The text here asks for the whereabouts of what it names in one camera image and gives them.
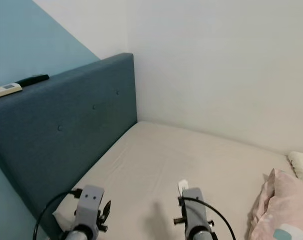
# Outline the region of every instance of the upholstered headboard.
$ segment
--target upholstered headboard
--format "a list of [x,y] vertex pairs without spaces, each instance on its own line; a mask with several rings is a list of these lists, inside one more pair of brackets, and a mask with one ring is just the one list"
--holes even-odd
[[[37,217],[136,122],[134,58],[122,53],[1,97],[0,167]],[[41,222],[52,240],[59,202]]]

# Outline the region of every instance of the white wall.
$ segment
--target white wall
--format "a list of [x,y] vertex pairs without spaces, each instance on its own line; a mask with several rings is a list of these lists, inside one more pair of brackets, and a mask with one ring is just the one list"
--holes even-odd
[[125,0],[33,0],[98,58],[127,51]]
[[128,0],[138,118],[303,151],[303,0]]

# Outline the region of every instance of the white remote control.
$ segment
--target white remote control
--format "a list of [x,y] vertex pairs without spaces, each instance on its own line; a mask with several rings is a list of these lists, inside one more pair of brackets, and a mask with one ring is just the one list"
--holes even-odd
[[22,87],[18,83],[10,83],[0,86],[0,97],[21,91]]

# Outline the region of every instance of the blue wall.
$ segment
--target blue wall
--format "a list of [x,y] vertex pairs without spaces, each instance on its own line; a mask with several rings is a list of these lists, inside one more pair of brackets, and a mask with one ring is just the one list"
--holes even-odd
[[[0,0],[0,86],[97,60],[32,0]],[[0,240],[31,239],[34,224],[35,219],[0,170]],[[45,236],[41,231],[39,239]]]

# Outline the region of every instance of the bed sheet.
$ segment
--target bed sheet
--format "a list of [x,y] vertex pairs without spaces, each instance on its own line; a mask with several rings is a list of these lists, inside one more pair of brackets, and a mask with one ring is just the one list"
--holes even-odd
[[[187,179],[247,239],[249,216],[272,168],[294,175],[287,157],[250,145],[186,129],[139,122],[128,130],[75,187],[105,189],[101,208],[111,200],[101,240],[183,240],[177,183]],[[65,231],[74,221],[77,199],[67,196],[54,213]],[[210,209],[218,239],[232,239]]]

